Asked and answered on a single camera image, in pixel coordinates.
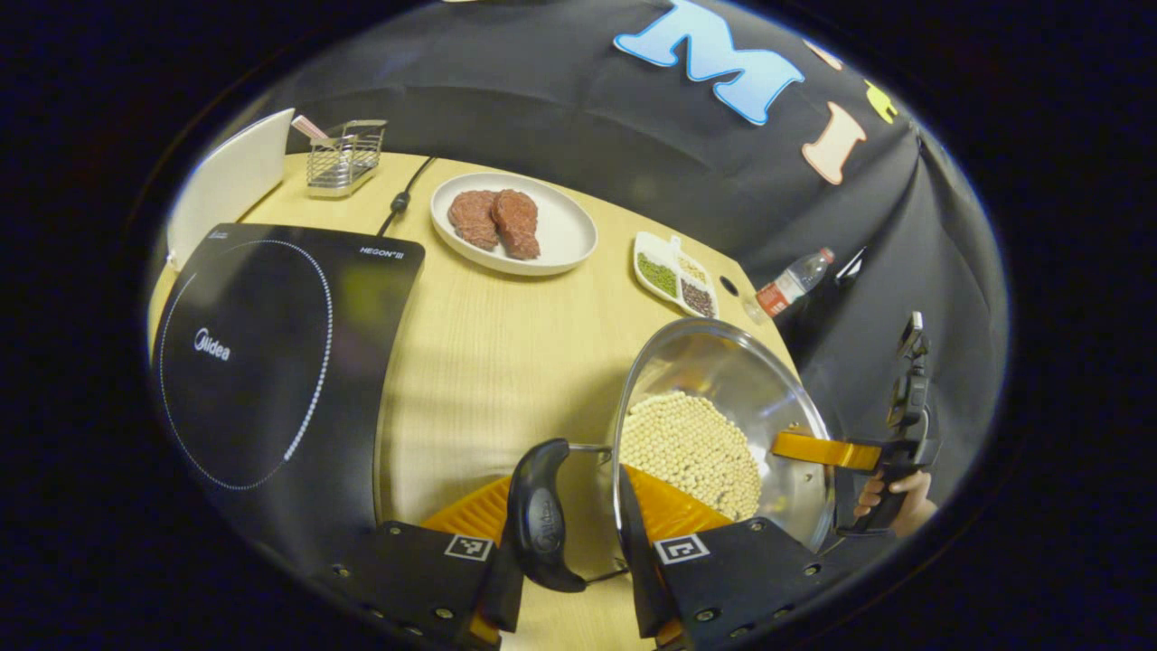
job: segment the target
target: plastic water bottle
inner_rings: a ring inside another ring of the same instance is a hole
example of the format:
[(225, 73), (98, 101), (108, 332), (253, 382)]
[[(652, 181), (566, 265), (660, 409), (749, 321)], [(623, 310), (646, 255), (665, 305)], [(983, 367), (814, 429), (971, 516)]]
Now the plastic water bottle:
[(744, 301), (747, 315), (757, 323), (768, 316), (775, 317), (799, 296), (819, 284), (833, 259), (835, 258), (832, 250), (824, 246), (818, 253), (806, 254), (793, 261), (779, 278), (756, 291), (756, 299)]

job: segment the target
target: blue letter m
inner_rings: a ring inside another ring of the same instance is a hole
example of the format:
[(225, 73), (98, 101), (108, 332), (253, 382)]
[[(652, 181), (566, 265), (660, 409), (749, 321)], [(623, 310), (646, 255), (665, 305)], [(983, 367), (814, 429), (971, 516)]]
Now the blue letter m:
[(639, 34), (620, 34), (614, 46), (657, 66), (679, 62), (675, 47), (687, 39), (687, 76), (703, 81), (738, 72), (731, 81), (715, 84), (715, 96), (753, 124), (767, 123), (767, 106), (803, 73), (787, 59), (767, 50), (736, 51), (731, 30), (718, 15), (687, 0), (671, 0), (675, 9)]

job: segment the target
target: black cloth backdrop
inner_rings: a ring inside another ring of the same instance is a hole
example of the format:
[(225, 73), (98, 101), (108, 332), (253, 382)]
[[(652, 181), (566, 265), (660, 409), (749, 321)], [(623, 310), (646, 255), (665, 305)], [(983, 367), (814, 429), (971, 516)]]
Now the black cloth backdrop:
[[(835, 268), (868, 246), (855, 282), (827, 287), (784, 338), (833, 437), (884, 438), (904, 370), (897, 340), (908, 312), (923, 311), (933, 435), (943, 442), (930, 497), (943, 502), (985, 441), (1005, 376), (1009, 289), (983, 208), (902, 89), (871, 79), (899, 109), (887, 124), (847, 59), (835, 71), (771, 20), (699, 3), (728, 21), (737, 50), (772, 50), (804, 73), (767, 124), (713, 95), (727, 76), (687, 79), (686, 43), (671, 68), (614, 49), (614, 36), (638, 34), (665, 2), (469, 2), (432, 3), (330, 49), (221, 140), (288, 106), (323, 128), (386, 118), (386, 150), (493, 165), (618, 204), (737, 259), (757, 287), (820, 246)], [(843, 58), (838, 44), (817, 44)], [(827, 125), (828, 101), (868, 134), (840, 185), (801, 154)], [(309, 148), (296, 131), (288, 146)]]

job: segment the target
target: chopstick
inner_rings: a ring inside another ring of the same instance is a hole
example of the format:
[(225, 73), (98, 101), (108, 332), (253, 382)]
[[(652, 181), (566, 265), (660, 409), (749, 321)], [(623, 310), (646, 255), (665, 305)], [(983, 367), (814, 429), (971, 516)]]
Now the chopstick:
[(297, 116), (293, 118), (293, 121), (289, 124), (310, 138), (329, 138), (324, 131), (318, 128), (316, 124), (309, 121), (309, 118), (305, 116)]

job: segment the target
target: metal wire basket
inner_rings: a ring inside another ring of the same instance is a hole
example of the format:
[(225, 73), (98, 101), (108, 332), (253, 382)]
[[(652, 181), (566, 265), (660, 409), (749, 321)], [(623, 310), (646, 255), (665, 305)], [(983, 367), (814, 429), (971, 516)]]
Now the metal wire basket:
[(346, 197), (369, 180), (382, 154), (384, 119), (354, 119), (341, 125), (337, 138), (314, 138), (305, 163), (311, 197)]

